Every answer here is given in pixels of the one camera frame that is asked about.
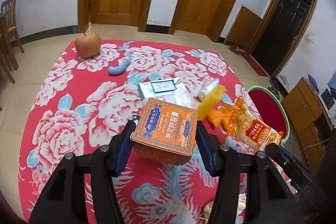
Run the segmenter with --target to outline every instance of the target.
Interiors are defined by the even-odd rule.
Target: chair leg
[[[15,32],[15,38],[16,38],[16,41],[17,41],[17,43],[19,44],[19,48],[20,48],[21,52],[22,52],[22,53],[25,53],[25,50],[23,49],[22,44],[21,44],[21,41],[20,41],[20,39],[19,39],[19,35],[17,34],[17,30],[14,30],[14,32]]]
[[[8,70],[7,64],[6,64],[6,62],[5,62],[5,59],[3,58],[2,53],[0,53],[0,63],[1,63],[1,65],[2,65],[2,67],[3,67],[3,69],[4,69],[4,71],[5,71],[6,75],[7,75],[8,78],[10,79],[10,81],[11,81],[13,84],[15,84],[15,80],[14,80],[13,76],[11,75],[11,73],[10,73],[9,70]]]
[[[3,32],[3,36],[4,36],[3,40],[5,41],[5,44],[7,45],[7,49],[8,49],[7,52],[8,52],[10,63],[13,66],[13,69],[17,70],[19,68],[19,65],[17,64],[17,61],[15,59],[13,48],[12,48],[11,42],[9,41],[8,33]]]
[[[7,67],[9,69],[9,71],[12,71],[11,61],[10,61],[10,59],[9,59],[9,57],[8,57],[7,54],[4,54],[4,59],[5,59],[6,63],[7,63]]]

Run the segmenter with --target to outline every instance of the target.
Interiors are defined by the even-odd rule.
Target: wooden chair
[[[14,56],[13,48],[10,42],[10,36],[7,31],[7,22],[6,16],[9,11],[5,11],[2,15],[0,15],[0,51],[3,54],[4,59],[7,62],[7,66],[9,71],[12,70],[11,66],[13,66],[14,70],[19,68],[17,61]]]
[[[8,12],[6,15],[6,23],[7,23],[7,32],[8,32],[9,39],[15,36],[21,52],[24,53],[25,51],[23,50],[23,47],[19,39],[19,35],[17,34],[16,22],[15,22],[15,4],[16,4],[16,0],[4,1],[1,4],[0,14]]]

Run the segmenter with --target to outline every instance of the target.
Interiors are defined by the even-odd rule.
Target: floral rug
[[[120,133],[133,113],[141,113],[137,84],[179,77],[196,96],[206,80],[219,78],[227,88],[224,102],[243,97],[258,114],[251,98],[225,60],[214,52],[171,44],[102,40],[100,54],[78,57],[75,42],[57,59],[31,108],[20,150],[18,184],[21,206],[28,221],[45,183],[68,152],[92,153]],[[132,62],[121,75],[108,75],[126,55]],[[204,121],[215,134],[242,153],[255,151]],[[205,204],[214,200],[218,178],[205,170],[197,145],[190,162],[173,166],[131,153],[122,175],[113,178],[122,215],[127,224],[203,223]],[[241,175],[241,194],[246,176]],[[87,212],[95,223],[89,177],[85,183]],[[242,223],[239,208],[236,223]]]

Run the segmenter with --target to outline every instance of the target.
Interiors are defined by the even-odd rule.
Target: food package
[[[137,155],[167,164],[190,161],[196,136],[197,111],[149,98],[131,136]]]
[[[270,143],[280,145],[283,134],[253,116],[242,98],[236,101],[226,133],[261,151]]]
[[[226,88],[222,85],[215,86],[212,91],[204,98],[197,107],[198,120],[202,121],[216,104],[218,104],[223,97]]]

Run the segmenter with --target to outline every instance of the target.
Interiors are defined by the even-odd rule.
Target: wooden cabinet
[[[294,125],[303,148],[323,141],[315,127],[317,120],[327,123],[326,128],[331,131],[332,126],[320,98],[305,78],[301,78],[281,103]],[[316,173],[325,155],[324,145],[308,147],[303,153],[306,155],[310,170]]]

